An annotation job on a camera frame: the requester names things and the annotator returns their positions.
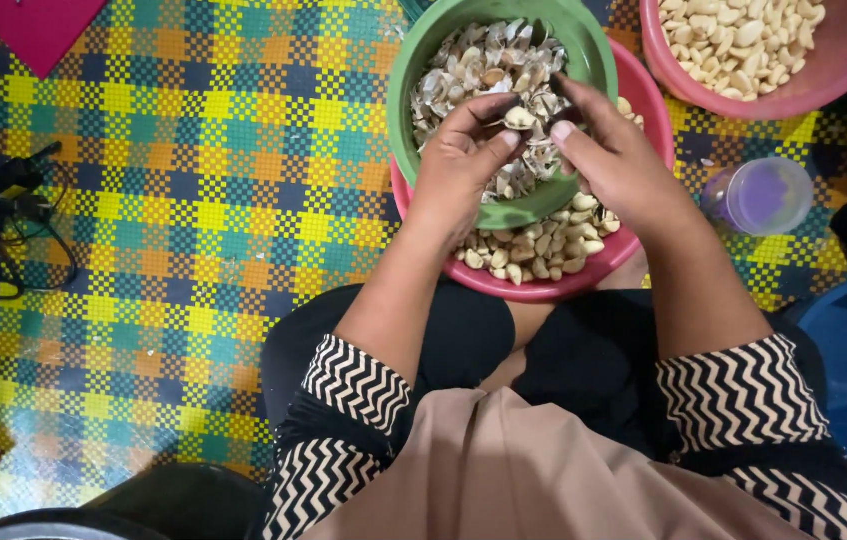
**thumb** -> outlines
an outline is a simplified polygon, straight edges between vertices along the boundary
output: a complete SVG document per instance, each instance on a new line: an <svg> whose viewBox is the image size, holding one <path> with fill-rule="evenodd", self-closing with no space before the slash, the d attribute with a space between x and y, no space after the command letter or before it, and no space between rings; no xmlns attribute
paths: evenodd
<svg viewBox="0 0 847 540"><path fill-rule="evenodd" d="M597 141L577 129L573 122L561 120L550 129L550 141L560 149L563 157L569 160L584 178L599 182L609 166L611 154Z"/></svg>
<svg viewBox="0 0 847 540"><path fill-rule="evenodd" d="M474 156L473 168L476 177L488 181L501 170L502 166L510 163L510 156L521 145L521 135L511 129L505 129L487 141Z"/></svg>

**woman's left hand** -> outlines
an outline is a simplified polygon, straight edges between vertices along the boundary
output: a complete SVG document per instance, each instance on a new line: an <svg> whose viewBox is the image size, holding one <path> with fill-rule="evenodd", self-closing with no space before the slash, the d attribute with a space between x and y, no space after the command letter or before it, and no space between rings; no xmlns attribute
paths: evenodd
<svg viewBox="0 0 847 540"><path fill-rule="evenodd" d="M484 125L521 104L516 94L490 94L457 105L423 149L405 225L422 227L453 247L474 228L490 178L524 152L521 135Z"/></svg>

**green bowl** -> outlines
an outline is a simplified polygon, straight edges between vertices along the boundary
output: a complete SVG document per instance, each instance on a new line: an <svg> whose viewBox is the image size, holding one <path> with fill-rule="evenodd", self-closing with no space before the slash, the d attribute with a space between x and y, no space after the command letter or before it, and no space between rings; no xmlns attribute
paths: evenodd
<svg viewBox="0 0 847 540"><path fill-rule="evenodd" d="M566 74L617 101L617 65L598 20L580 0L438 0L406 34L393 61L387 94L387 132L400 173L411 187L417 184L421 159L413 137L410 93L427 72L428 62L454 30L472 22L493 24L526 19L534 25L534 40L544 29L566 48ZM576 174L558 173L526 197L480 204L477 227L497 230L523 227L557 211L578 190Z"/></svg>

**colorful woven mat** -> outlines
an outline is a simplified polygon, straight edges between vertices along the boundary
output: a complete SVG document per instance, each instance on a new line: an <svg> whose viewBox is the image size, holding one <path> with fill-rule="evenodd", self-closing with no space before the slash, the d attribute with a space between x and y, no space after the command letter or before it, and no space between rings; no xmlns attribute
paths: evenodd
<svg viewBox="0 0 847 540"><path fill-rule="evenodd" d="M586 3L639 49L638 0ZM44 193L73 179L57 227L81 266L63 292L0 304L0 517L79 506L154 462L262 478L267 332L365 281L399 226L384 101L406 30L396 0L111 0L48 80L0 43L0 163L62 141ZM728 237L763 308L847 278L827 229L847 117L668 106L694 192L775 154L816 177L792 234ZM33 280L67 270L49 239L21 255Z"/></svg>

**beige fabric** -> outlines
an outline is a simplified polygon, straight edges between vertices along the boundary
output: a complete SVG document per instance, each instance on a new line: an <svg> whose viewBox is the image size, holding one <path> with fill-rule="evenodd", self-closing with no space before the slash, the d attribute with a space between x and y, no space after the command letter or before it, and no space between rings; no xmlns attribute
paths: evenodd
<svg viewBox="0 0 847 540"><path fill-rule="evenodd" d="M725 480L654 463L504 388L427 395L391 468L302 538L811 537Z"/></svg>

